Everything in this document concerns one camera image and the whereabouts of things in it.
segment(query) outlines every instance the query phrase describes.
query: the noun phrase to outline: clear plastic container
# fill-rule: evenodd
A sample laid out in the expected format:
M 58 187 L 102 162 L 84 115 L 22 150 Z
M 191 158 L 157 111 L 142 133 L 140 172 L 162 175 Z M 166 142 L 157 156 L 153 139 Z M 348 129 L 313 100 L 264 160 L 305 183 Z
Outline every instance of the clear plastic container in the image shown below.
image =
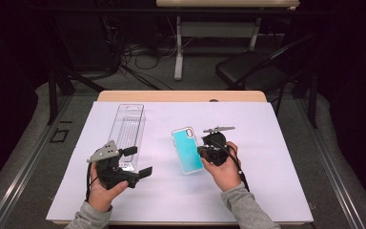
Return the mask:
M 126 149 L 132 146 L 138 148 L 136 154 L 120 158 L 119 166 L 125 171 L 135 171 L 137 167 L 144 126 L 143 104 L 119 105 L 109 140 L 114 140 L 117 149 Z

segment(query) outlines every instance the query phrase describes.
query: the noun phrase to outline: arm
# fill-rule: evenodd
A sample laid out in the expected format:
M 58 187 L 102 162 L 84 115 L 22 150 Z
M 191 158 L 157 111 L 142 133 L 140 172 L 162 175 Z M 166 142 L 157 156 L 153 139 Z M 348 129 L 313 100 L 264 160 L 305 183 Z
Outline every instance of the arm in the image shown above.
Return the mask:
M 97 178 L 96 163 L 91 165 L 91 193 L 88 201 L 82 204 L 79 212 L 75 214 L 75 219 L 66 227 L 102 229 L 108 223 L 112 214 L 112 200 L 120 195 L 129 183 L 123 181 L 107 190 Z
M 227 145 L 230 146 L 230 154 L 237 159 L 237 146 L 232 142 L 227 142 Z M 280 228 L 255 202 L 254 195 L 245 189 L 237 166 L 230 156 L 220 166 L 215 166 L 204 158 L 201 158 L 201 161 L 223 192 L 221 194 L 222 201 L 233 213 L 241 229 Z

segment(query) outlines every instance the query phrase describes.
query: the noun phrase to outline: table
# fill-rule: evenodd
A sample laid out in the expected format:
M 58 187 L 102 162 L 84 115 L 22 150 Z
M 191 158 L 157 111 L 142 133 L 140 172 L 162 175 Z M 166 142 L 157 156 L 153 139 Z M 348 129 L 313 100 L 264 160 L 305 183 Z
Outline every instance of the table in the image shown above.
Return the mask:
M 289 8 L 297 7 L 298 0 L 156 0 L 158 7 L 167 8 Z M 254 49 L 261 18 L 250 22 L 182 22 L 176 21 L 176 65 L 174 79 L 182 79 L 183 52 L 182 36 L 200 37 L 250 37 L 249 50 Z
M 208 102 L 213 99 L 220 102 Z M 101 93 L 93 104 L 47 220 L 67 223 L 74 218 L 85 196 L 86 159 L 107 142 L 118 105 L 137 102 L 144 104 L 146 116 L 137 170 L 153 166 L 153 172 L 140 180 L 135 189 L 126 190 L 113 201 L 110 224 L 235 224 L 207 171 L 184 175 L 180 170 L 171 132 L 187 125 L 194 128 L 198 144 L 205 135 L 202 130 L 234 125 L 236 129 L 224 135 L 239 146 L 242 169 L 262 209 L 279 223 L 313 221 L 274 110 L 262 92 L 249 91 Z

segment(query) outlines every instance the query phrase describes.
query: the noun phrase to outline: phone case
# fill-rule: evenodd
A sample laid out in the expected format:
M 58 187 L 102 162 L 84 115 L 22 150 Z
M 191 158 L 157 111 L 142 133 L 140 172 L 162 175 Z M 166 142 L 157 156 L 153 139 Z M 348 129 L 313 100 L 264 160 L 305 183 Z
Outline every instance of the phone case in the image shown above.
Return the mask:
M 204 168 L 197 152 L 197 142 L 193 128 L 186 127 L 172 132 L 174 148 L 180 159 L 184 174 L 190 174 Z

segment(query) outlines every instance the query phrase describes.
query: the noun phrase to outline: gray sleeve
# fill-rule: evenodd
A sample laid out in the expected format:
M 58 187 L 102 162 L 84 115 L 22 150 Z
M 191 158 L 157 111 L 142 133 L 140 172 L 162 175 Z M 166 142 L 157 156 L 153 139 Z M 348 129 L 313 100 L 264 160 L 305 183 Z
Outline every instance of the gray sleeve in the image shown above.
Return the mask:
M 245 189 L 243 182 L 221 194 L 225 206 L 233 213 L 241 229 L 280 228 L 263 212 L 254 200 L 254 194 Z
M 102 213 L 95 210 L 90 204 L 84 201 L 80 211 L 75 214 L 75 219 L 67 225 L 66 229 L 102 229 L 109 223 L 111 214 L 112 210 Z

